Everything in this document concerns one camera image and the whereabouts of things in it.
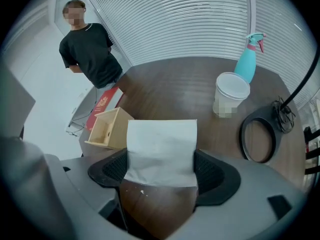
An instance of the white paper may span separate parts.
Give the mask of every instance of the white paper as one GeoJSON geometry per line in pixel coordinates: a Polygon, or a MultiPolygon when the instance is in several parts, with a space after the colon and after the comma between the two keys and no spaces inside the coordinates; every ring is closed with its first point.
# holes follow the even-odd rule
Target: white paper
{"type": "Polygon", "coordinates": [[[150,186],[197,186],[197,120],[130,120],[126,144],[126,180],[150,186]]]}

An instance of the wooden table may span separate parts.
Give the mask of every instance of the wooden table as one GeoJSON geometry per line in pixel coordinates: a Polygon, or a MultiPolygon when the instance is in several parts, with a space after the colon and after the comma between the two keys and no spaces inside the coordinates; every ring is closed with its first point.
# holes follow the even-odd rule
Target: wooden table
{"type": "MultiPolygon", "coordinates": [[[[242,158],[238,141],[242,121],[278,96],[286,99],[290,93],[278,74],[257,66],[250,96],[238,107],[237,114],[218,118],[212,110],[216,79],[222,72],[232,72],[236,62],[185,57],[134,66],[116,84],[125,93],[119,105],[137,120],[197,119],[198,149],[242,158]]],[[[297,115],[295,126],[282,137],[270,166],[301,188],[305,170],[304,135],[295,104],[291,102],[289,106],[297,115]]],[[[88,134],[84,132],[82,140],[88,134]]],[[[256,161],[267,155],[270,141],[259,123],[248,126],[247,148],[256,161]]],[[[104,151],[85,143],[81,147],[85,156],[104,151]]],[[[120,187],[124,209],[159,239],[168,237],[191,216],[196,194],[195,188],[141,186],[126,180],[120,187]]]]}

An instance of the black ring stand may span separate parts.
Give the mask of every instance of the black ring stand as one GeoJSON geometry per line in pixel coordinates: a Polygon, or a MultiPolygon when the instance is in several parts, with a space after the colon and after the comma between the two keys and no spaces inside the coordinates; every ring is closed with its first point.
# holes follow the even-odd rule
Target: black ring stand
{"type": "Polygon", "coordinates": [[[259,161],[258,163],[262,164],[268,164],[268,162],[274,157],[274,155],[278,152],[279,145],[282,138],[282,132],[279,130],[279,126],[277,123],[277,119],[274,118],[274,108],[273,106],[264,106],[250,114],[241,124],[240,126],[240,132],[239,132],[239,143],[240,143],[240,149],[243,157],[247,160],[254,161],[248,152],[247,146],[246,146],[246,128],[249,124],[251,124],[253,121],[258,121],[263,124],[263,126],[267,129],[271,136],[272,140],[272,147],[271,151],[268,154],[268,156],[263,159],[262,161],[259,161]]]}
{"type": "MultiPolygon", "coordinates": [[[[306,73],[305,77],[302,79],[301,83],[298,87],[294,90],[294,92],[286,99],[285,102],[280,107],[280,110],[283,110],[293,99],[294,97],[301,91],[301,89],[305,86],[306,82],[311,77],[312,73],[314,72],[316,65],[318,63],[320,55],[320,48],[317,46],[314,59],[312,64],[306,73]]],[[[268,130],[269,134],[271,135],[272,139],[272,148],[270,154],[262,161],[257,163],[267,164],[271,161],[271,159],[275,156],[278,152],[279,145],[281,142],[282,135],[284,134],[279,127],[278,119],[275,115],[275,109],[273,105],[264,106],[256,110],[255,112],[251,113],[241,124],[240,131],[239,131],[239,143],[240,149],[243,157],[247,160],[254,161],[251,156],[249,155],[247,146],[246,146],[246,128],[247,126],[252,123],[253,121],[261,122],[266,129],[268,130]]]]}

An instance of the pink spray nozzle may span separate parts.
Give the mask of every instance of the pink spray nozzle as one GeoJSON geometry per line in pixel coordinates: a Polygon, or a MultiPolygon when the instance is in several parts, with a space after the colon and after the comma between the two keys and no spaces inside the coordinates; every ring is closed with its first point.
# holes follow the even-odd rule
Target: pink spray nozzle
{"type": "Polygon", "coordinates": [[[260,46],[261,52],[264,54],[265,53],[264,52],[265,51],[264,50],[264,40],[262,39],[262,40],[258,41],[258,44],[260,46]]]}

